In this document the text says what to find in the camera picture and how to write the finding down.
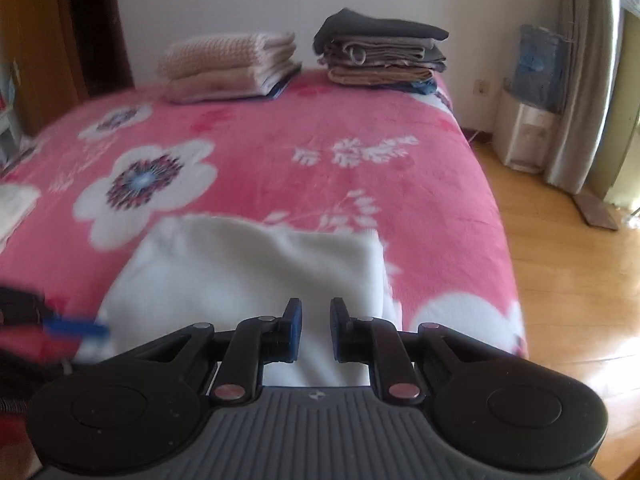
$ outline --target stack of folded clothes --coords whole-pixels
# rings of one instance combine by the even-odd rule
[[[448,37],[446,30],[432,25],[343,9],[326,19],[314,51],[336,83],[432,94],[438,88],[433,71],[447,68],[436,42]]]
[[[276,97],[300,63],[290,60],[295,35],[222,34],[175,43],[158,63],[171,81],[164,96],[185,104],[204,100]]]

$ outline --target white towel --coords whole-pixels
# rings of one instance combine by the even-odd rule
[[[158,61],[158,74],[180,79],[209,70],[260,65],[289,59],[295,50],[292,32],[211,34],[172,44]]]
[[[190,104],[207,100],[265,96],[282,79],[299,70],[300,66],[300,63],[286,60],[273,66],[203,72],[169,81],[164,90],[164,97],[173,103]]]
[[[196,322],[232,330],[250,317],[279,317],[289,298],[300,298],[300,357],[265,366],[264,384],[368,384],[366,367],[334,360],[329,307],[337,296],[353,317],[398,326],[375,231],[320,234],[222,217],[165,218],[104,298],[98,319],[111,329],[108,348],[86,341],[77,358],[108,358]]]
[[[31,186],[0,185],[0,253],[20,222],[33,210],[40,192]]]

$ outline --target blue folded clothing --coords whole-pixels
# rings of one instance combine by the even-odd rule
[[[387,90],[398,90],[409,94],[431,95],[438,89],[438,83],[434,77],[426,81],[416,81],[413,83],[392,83],[389,85],[376,85],[369,88],[385,88]]]

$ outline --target black round pad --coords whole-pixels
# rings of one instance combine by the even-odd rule
[[[607,429],[606,409],[593,390],[511,358],[465,365],[439,391],[433,414],[453,447],[519,472],[588,462]]]
[[[97,430],[123,428],[146,410],[146,397],[126,386],[102,386],[81,394],[71,405],[74,418]]]
[[[27,431],[43,462],[76,474],[130,472],[172,455],[195,435],[202,401],[162,365],[95,368],[48,384],[31,399]]]
[[[507,386],[487,400],[489,411],[501,421],[521,428],[544,428],[562,413],[560,399],[537,386]]]

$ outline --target blue water jug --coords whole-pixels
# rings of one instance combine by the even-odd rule
[[[546,28],[520,27],[520,52],[511,92],[521,101],[558,113],[564,99],[569,41]]]

